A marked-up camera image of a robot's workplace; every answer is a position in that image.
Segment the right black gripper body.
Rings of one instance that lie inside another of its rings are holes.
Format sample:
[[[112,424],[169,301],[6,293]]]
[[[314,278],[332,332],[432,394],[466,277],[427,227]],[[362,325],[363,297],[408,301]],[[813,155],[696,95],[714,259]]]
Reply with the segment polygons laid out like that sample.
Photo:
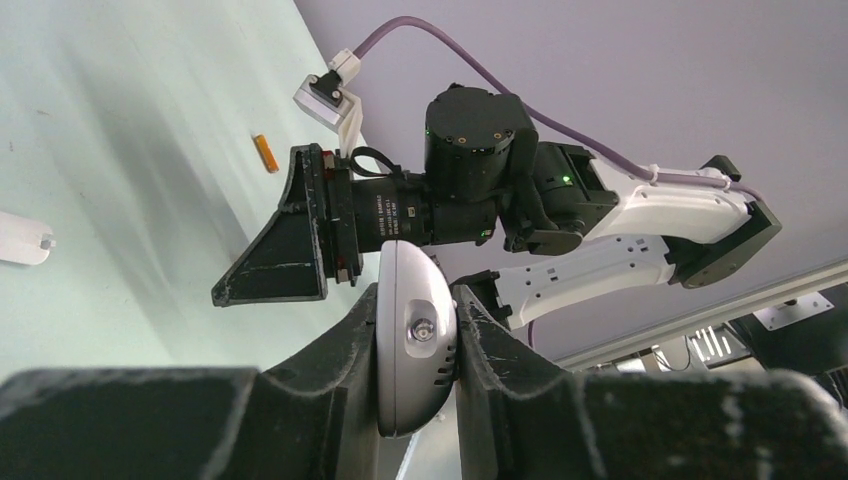
[[[415,246],[487,242],[495,230],[497,204],[439,198],[422,174],[379,174],[364,170],[332,151],[321,152],[321,255],[323,272],[354,284],[364,269],[363,255],[387,241]]]

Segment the white remote control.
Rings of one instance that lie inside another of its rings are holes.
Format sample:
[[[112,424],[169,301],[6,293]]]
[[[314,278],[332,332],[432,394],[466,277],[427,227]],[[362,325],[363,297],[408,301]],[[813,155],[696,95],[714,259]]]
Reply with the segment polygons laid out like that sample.
[[[410,242],[381,247],[375,335],[378,431],[387,438],[412,435],[450,395],[458,320],[442,271]]]

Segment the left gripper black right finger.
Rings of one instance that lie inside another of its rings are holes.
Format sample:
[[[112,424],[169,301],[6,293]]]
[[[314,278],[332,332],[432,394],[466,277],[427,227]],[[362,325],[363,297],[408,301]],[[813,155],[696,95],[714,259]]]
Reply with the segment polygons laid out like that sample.
[[[790,371],[573,373],[466,286],[456,408],[466,479],[843,479],[847,418]]]

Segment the white battery cover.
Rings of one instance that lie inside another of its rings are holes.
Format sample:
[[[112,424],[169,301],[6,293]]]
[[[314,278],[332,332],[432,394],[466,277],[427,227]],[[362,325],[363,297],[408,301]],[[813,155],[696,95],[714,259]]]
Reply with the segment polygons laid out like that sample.
[[[56,247],[47,224],[1,212],[1,260],[24,266],[44,263]]]

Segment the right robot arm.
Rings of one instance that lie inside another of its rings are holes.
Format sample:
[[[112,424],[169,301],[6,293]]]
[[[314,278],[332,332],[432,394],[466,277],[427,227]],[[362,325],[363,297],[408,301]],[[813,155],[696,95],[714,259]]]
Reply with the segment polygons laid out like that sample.
[[[449,284],[423,248],[486,243],[540,262],[466,278],[512,328],[606,293],[667,283],[686,289],[736,273],[781,230],[715,156],[695,171],[652,169],[639,179],[588,150],[543,142],[514,94],[458,84],[425,116],[421,174],[357,144],[358,98],[304,86],[295,102],[334,129],[340,146],[291,151],[282,198],[266,226],[212,287],[218,307],[318,301],[330,281],[355,283],[363,257],[380,256],[392,309],[445,302]]]

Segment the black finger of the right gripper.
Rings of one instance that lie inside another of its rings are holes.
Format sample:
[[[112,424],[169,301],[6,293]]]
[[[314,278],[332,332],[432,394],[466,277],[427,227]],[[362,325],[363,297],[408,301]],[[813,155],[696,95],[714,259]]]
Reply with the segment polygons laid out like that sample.
[[[320,301],[327,296],[321,216],[325,207],[319,145],[290,150],[289,171],[276,211],[211,289],[212,304]]]

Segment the orange battery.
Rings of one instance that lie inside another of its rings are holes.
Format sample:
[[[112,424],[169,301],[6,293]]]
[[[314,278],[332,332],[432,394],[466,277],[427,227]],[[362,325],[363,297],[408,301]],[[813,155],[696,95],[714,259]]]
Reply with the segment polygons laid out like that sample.
[[[266,137],[262,134],[258,134],[255,135],[252,140],[265,170],[270,174],[277,173],[279,171],[279,164]]]

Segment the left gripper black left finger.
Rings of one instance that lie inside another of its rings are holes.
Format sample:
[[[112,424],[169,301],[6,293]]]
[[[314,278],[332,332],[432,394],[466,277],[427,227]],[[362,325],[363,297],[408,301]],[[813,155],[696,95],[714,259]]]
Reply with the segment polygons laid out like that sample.
[[[368,287],[276,366],[35,369],[1,387],[5,479],[373,479]]]

